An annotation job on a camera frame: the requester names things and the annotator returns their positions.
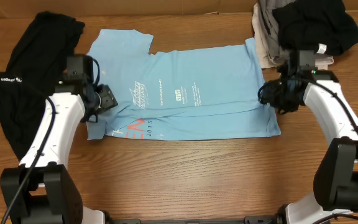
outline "clothing tag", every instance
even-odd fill
[[[318,44],[318,51],[317,54],[323,54],[327,50],[327,45],[325,44]]]

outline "light blue t-shirt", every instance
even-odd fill
[[[153,36],[101,30],[89,55],[118,106],[88,123],[88,139],[192,140],[279,135],[273,108],[261,105],[264,79],[255,40],[245,45],[149,54]]]

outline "gray cloth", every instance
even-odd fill
[[[278,23],[273,17],[273,9],[284,7],[295,0],[259,0],[259,20],[267,37],[268,56],[275,64],[282,64],[288,58],[288,51],[278,44]]]

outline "wood grain surface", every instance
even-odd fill
[[[358,23],[358,12],[351,16]],[[81,17],[76,48],[87,53],[100,29],[153,34],[150,52],[243,44],[252,37],[251,14]],[[31,19],[0,19],[0,71]],[[358,115],[358,44],[330,66]],[[265,70],[267,80],[277,78]],[[214,141],[143,141],[75,134],[68,170],[84,205],[114,218],[142,220],[243,218],[273,214],[310,191],[328,145],[308,108],[279,116],[281,136]],[[0,175],[18,162],[0,125]],[[0,190],[0,219],[6,209]],[[340,219],[341,223],[354,223]]]

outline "black cloth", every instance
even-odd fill
[[[51,95],[84,26],[65,15],[38,13],[0,72],[0,123],[18,160],[29,150],[45,109],[45,99],[21,81]]]
[[[286,49],[314,50],[327,45],[325,54],[341,55],[358,43],[358,27],[346,14],[342,0],[297,0],[274,9],[278,42]]]

